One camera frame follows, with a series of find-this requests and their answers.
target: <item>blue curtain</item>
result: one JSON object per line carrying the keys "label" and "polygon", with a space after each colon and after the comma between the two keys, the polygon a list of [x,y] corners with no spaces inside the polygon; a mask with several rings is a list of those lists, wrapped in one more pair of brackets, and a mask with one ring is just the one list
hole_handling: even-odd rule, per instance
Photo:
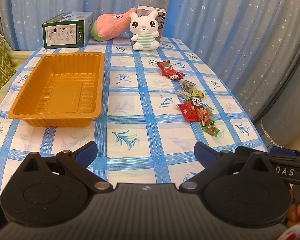
{"label": "blue curtain", "polygon": [[168,3],[169,0],[0,0],[0,13],[4,36],[12,48],[36,50],[43,43],[42,23],[60,13],[92,11],[97,19],[105,13],[124,13],[139,4],[164,8]]}
{"label": "blue curtain", "polygon": [[187,44],[253,119],[300,55],[300,0],[170,0],[164,35]]}

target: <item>bunny face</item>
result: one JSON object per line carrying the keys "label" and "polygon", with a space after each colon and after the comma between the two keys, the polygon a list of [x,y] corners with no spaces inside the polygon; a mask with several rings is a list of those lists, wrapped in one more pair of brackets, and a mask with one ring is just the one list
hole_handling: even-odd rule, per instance
{"label": "bunny face", "polygon": [[155,20],[158,12],[153,10],[148,16],[138,17],[136,13],[132,12],[129,17],[131,18],[130,31],[133,34],[154,33],[158,30],[158,23]]}

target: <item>green plush base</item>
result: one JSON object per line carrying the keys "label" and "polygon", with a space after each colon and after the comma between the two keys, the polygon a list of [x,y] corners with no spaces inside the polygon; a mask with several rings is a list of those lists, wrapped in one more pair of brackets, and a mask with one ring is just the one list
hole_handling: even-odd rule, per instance
{"label": "green plush base", "polygon": [[92,37],[96,40],[96,41],[106,41],[104,38],[99,37],[97,31],[96,31],[96,24],[97,24],[97,20],[94,21],[94,24],[92,26],[91,29],[91,35]]}

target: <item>tablecloth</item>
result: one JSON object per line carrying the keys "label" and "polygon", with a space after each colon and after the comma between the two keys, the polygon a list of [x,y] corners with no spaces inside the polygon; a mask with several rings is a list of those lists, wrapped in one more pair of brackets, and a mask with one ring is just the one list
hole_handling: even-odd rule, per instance
{"label": "tablecloth", "polygon": [[[86,128],[31,127],[7,118],[24,81],[40,57],[49,53],[105,52],[102,115]],[[197,122],[186,122],[175,91],[183,80],[161,76],[158,61],[170,60],[176,71],[206,93],[204,104],[213,112],[218,137],[203,133]],[[169,183],[178,187],[204,169],[194,157],[202,141],[217,151],[238,145],[265,151],[250,119],[226,85],[181,40],[161,38],[157,50],[134,51],[128,34],[106,42],[93,39],[84,48],[39,48],[15,75],[0,105],[0,192],[25,156],[52,156],[76,150],[89,141],[98,157],[89,170],[117,182]]]}

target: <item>green box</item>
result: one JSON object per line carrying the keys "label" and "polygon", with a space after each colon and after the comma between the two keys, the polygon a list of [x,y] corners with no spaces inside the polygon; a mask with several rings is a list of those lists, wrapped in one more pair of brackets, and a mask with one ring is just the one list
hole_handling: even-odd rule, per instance
{"label": "green box", "polygon": [[61,13],[42,24],[44,48],[85,47],[92,25],[93,12]]}

